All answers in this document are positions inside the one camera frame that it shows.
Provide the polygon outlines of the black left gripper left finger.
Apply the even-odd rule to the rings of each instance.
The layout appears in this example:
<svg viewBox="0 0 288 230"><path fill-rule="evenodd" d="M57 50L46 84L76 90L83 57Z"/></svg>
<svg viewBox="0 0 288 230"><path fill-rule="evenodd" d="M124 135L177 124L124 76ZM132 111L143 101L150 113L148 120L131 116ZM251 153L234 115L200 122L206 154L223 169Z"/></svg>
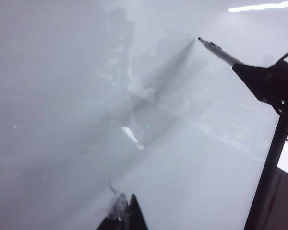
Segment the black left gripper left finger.
<svg viewBox="0 0 288 230"><path fill-rule="evenodd" d="M127 215L128 201L124 193L117 193L111 199L107 214L97 230L123 230Z"/></svg>

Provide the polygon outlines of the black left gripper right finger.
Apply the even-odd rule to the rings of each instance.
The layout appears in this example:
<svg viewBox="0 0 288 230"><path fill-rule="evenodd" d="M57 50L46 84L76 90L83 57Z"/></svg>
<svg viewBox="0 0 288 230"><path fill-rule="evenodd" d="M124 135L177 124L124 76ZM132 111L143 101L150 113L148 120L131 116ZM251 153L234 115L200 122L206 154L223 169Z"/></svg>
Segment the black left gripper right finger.
<svg viewBox="0 0 288 230"><path fill-rule="evenodd" d="M130 203L127 208L127 215L129 230L148 230L135 194L131 195Z"/></svg>

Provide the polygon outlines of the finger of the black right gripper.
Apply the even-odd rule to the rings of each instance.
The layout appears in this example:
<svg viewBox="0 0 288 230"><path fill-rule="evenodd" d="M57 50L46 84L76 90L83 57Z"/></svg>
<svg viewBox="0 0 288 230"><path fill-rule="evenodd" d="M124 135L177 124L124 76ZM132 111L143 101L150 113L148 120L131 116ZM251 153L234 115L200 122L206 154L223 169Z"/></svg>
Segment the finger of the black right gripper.
<svg viewBox="0 0 288 230"><path fill-rule="evenodd" d="M232 70L252 92L257 100L266 103L269 98L269 81L266 76L269 73L268 68L250 66L244 64L234 64Z"/></svg>

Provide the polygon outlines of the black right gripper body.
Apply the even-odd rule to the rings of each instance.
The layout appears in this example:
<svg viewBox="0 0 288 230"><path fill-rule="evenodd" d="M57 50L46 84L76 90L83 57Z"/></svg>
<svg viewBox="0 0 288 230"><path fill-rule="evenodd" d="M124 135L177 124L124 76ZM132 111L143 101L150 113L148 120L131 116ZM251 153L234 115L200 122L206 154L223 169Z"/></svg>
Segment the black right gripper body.
<svg viewBox="0 0 288 230"><path fill-rule="evenodd" d="M270 67L272 96L269 100L276 113L288 122L288 63L279 60Z"/></svg>

